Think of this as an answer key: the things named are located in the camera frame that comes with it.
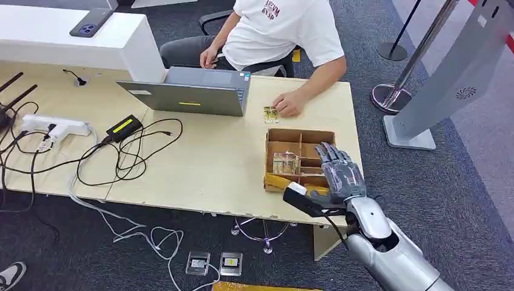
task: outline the robot finger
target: robot finger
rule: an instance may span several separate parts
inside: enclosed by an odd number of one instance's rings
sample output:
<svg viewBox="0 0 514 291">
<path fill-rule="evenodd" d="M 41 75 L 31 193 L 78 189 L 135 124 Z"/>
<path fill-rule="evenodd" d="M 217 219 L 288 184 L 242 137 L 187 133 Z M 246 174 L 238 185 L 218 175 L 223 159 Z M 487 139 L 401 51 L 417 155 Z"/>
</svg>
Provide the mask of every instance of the robot finger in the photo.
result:
<svg viewBox="0 0 514 291">
<path fill-rule="evenodd" d="M 327 142 L 322 142 L 321 145 L 325 147 L 331 161 L 338 159 L 336 154 L 338 150 L 335 147 L 331 146 Z"/>
<path fill-rule="evenodd" d="M 340 159 L 341 161 L 345 161 L 346 160 L 346 156 L 347 156 L 347 155 L 345 155 L 345 152 L 343 152 L 342 150 L 338 150 L 334 146 L 333 146 L 333 148 L 334 148 L 334 150 L 336 152 L 336 155 L 338 156 L 338 159 Z"/>
<path fill-rule="evenodd" d="M 329 156 L 327 156 L 327 154 L 320 145 L 317 145 L 315 149 L 316 152 L 318 152 L 318 156 L 321 160 L 321 163 L 330 162 Z"/>
<path fill-rule="evenodd" d="M 347 161 L 347 162 L 351 162 L 352 161 L 352 158 L 350 158 L 350 156 L 348 155 L 348 153 L 346 153 L 345 151 L 343 150 L 340 150 L 339 151 L 339 155 L 342 155 L 343 156 L 343 160 Z"/>
</svg>

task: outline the man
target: man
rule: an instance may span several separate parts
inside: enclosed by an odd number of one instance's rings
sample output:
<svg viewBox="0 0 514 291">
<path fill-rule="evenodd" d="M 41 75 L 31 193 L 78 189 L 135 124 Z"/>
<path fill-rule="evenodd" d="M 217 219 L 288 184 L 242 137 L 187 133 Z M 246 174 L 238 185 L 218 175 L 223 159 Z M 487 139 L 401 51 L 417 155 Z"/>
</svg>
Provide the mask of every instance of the man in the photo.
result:
<svg viewBox="0 0 514 291">
<path fill-rule="evenodd" d="M 234 12 L 216 37 L 198 36 L 164 44 L 171 65 L 242 70 L 286 57 L 301 46 L 317 69 L 299 89 L 281 94 L 272 106 L 281 116 L 300 114 L 307 101 L 346 72 L 346 59 L 329 0 L 236 0 Z"/>
<path fill-rule="evenodd" d="M 0 272 L 0 291 L 11 290 L 23 277 L 26 270 L 27 266 L 24 263 L 17 262 Z"/>
</svg>

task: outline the small cards on table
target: small cards on table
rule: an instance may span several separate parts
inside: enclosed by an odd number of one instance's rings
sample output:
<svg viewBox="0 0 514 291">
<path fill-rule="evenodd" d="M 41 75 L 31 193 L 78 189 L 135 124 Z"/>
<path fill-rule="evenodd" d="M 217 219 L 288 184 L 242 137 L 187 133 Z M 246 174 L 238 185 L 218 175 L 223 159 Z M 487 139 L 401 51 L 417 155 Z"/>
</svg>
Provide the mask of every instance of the small cards on table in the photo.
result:
<svg viewBox="0 0 514 291">
<path fill-rule="evenodd" d="M 278 113 L 273 107 L 264 107 L 264 124 L 277 124 Z"/>
</svg>

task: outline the shoe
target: shoe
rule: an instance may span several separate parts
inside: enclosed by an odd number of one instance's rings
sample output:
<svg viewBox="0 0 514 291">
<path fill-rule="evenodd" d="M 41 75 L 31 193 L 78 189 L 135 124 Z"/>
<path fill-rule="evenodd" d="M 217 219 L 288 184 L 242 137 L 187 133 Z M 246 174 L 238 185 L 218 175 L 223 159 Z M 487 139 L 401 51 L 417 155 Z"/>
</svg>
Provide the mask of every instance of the shoe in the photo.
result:
<svg viewBox="0 0 514 291">
<path fill-rule="evenodd" d="M 5 269 L 0 273 L 0 291 L 8 291 L 14 287 L 25 271 L 27 270 L 27 266 L 25 266 L 22 262 L 17 262 L 9 266 L 9 268 Z"/>
</svg>

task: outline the robotic arm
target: robotic arm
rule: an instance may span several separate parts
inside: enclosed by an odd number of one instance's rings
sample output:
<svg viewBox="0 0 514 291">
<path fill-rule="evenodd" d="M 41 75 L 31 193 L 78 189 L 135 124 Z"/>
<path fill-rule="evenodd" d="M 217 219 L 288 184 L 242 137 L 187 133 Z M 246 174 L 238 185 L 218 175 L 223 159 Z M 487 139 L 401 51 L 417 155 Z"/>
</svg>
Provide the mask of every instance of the robotic arm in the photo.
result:
<svg viewBox="0 0 514 291">
<path fill-rule="evenodd" d="M 307 194 L 293 182 L 284 192 L 284 201 L 312 217 L 345 215 L 349 231 L 342 241 L 384 290 L 453 291 L 421 249 L 367 197 L 359 167 L 348 154 L 327 143 L 316 149 L 329 194 Z"/>
</svg>

